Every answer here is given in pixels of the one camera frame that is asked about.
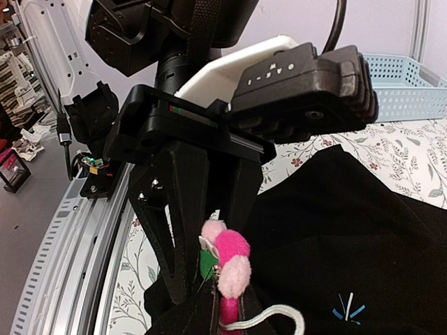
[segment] floral tablecloth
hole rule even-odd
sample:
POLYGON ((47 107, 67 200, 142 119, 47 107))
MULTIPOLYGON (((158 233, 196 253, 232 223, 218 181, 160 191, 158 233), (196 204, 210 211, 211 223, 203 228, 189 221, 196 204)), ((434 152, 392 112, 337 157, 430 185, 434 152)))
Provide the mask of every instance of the floral tablecloth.
MULTIPOLYGON (((390 190, 447 209, 447 120, 372 124, 363 131, 313 137, 277 147, 263 166, 261 192, 293 174, 318 150, 340 144, 390 190)), ((131 224, 109 318, 109 335, 144 334, 151 318, 143 292, 159 266, 138 220, 131 224)))

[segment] white cord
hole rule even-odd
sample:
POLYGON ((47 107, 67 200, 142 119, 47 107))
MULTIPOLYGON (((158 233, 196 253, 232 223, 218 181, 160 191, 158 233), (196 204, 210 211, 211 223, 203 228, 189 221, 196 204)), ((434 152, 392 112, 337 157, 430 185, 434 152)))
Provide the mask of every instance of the white cord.
POLYGON ((293 335, 303 335, 305 333, 305 319, 299 311, 287 305, 273 305, 251 320, 235 322, 230 325, 221 325, 221 327, 229 332, 232 330, 248 329, 260 324, 274 314, 282 314, 295 321, 296 328, 293 335))

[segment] blue embroidery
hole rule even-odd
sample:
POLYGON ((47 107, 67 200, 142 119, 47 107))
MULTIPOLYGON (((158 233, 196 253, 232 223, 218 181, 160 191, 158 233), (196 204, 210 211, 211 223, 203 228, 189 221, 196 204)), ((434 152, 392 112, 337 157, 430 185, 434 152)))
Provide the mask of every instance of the blue embroidery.
POLYGON ((356 311, 354 311, 354 312, 352 312, 351 314, 349 314, 349 309, 351 308, 351 302, 352 302, 352 299, 353 299, 353 297, 354 297, 354 294, 353 293, 351 293, 350 295, 349 295, 349 300, 348 300, 348 304, 347 304, 347 306, 345 307, 345 305, 344 305, 344 302, 343 302, 343 299, 342 299, 342 295, 340 295, 340 294, 338 294, 338 297, 339 297, 339 299, 340 299, 340 303, 342 304, 342 308, 343 308, 343 314, 344 314, 344 316, 341 314, 341 313, 339 313, 335 308, 332 310, 332 313, 337 317, 337 318, 339 318, 340 320, 345 320, 345 321, 351 321, 351 322, 354 322, 354 323, 356 323, 357 325, 361 325, 360 324, 360 322, 358 322, 358 321, 355 321, 355 320, 352 320, 357 314, 359 314, 361 311, 363 311, 364 309, 365 309, 365 305, 362 305, 360 308, 358 308, 356 311))

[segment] plush toy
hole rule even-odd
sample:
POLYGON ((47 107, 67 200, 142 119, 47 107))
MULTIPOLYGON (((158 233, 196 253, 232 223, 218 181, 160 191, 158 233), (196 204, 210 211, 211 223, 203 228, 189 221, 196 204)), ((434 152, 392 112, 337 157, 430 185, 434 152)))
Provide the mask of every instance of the plush toy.
MULTIPOLYGON (((227 230, 225 223, 218 220, 206 221, 201 237, 211 244, 209 248, 214 250, 213 254, 217 257, 217 288, 222 294, 220 322, 229 325, 239 320, 239 298, 250 282, 250 245, 240 233, 227 230)), ((222 330, 221 334, 241 333, 222 330)))

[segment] light blue plastic basket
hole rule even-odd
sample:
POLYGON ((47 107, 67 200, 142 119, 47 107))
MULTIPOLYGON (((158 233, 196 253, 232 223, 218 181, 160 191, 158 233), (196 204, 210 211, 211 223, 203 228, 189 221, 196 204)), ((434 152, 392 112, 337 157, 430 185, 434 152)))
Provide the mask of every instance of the light blue plastic basket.
POLYGON ((379 98, 377 122, 443 119, 447 81, 417 61, 389 54, 364 54, 379 98))

